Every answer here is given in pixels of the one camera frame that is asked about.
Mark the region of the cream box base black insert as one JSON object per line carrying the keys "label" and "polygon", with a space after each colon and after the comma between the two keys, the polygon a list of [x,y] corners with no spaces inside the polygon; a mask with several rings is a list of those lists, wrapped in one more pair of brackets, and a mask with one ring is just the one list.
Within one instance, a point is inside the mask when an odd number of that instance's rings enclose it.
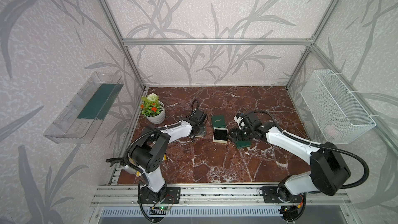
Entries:
{"label": "cream box base black insert", "polygon": [[228,130],[226,128],[214,128],[213,142],[226,144],[228,142]]}

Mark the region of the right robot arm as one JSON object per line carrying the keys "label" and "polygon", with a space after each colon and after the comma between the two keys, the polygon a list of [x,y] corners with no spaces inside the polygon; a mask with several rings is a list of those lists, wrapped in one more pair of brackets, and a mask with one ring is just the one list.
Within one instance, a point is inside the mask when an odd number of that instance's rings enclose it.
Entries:
{"label": "right robot arm", "polygon": [[[251,111],[238,113],[234,117],[238,127],[231,131],[232,141],[266,141],[294,154],[310,166],[309,171],[287,176],[278,184],[277,194],[282,201],[309,192],[333,196],[340,189],[355,188],[368,180],[370,169],[360,156],[339,149],[330,142],[321,144],[294,135],[284,130],[268,112],[265,114],[271,120],[263,123],[258,114],[258,111]],[[344,160],[345,156],[357,160],[363,167],[360,179],[350,184],[347,180],[351,177],[351,171]]]}

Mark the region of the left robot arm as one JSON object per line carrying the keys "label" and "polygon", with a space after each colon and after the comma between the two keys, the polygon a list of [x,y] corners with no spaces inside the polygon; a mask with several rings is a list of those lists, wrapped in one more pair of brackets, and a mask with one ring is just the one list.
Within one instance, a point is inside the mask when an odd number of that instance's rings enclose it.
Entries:
{"label": "left robot arm", "polygon": [[160,166],[168,145],[182,138],[195,137],[206,119],[207,115],[203,111],[194,110],[174,124],[159,127],[148,126],[127,147],[122,157],[109,158],[106,159],[106,162],[111,166],[118,163],[127,172],[141,173],[145,187],[150,192],[159,194],[166,188]]}

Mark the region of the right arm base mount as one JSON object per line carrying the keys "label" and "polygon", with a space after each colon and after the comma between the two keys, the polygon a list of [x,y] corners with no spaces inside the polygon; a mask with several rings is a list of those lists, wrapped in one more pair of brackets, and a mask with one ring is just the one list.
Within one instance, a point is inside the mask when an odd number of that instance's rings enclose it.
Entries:
{"label": "right arm base mount", "polygon": [[286,203],[298,205],[305,199],[306,194],[301,193],[298,195],[291,194],[284,187],[277,186],[265,186],[258,190],[259,195],[263,197],[264,203]]}

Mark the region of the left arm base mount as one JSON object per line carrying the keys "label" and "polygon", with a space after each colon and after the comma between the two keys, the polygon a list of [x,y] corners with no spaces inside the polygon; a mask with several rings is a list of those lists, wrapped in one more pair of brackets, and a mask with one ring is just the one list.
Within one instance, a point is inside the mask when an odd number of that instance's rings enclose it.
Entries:
{"label": "left arm base mount", "polygon": [[149,187],[144,186],[140,188],[138,194],[138,203],[142,204],[178,204],[181,197],[180,187],[163,187],[159,192],[154,192]]}

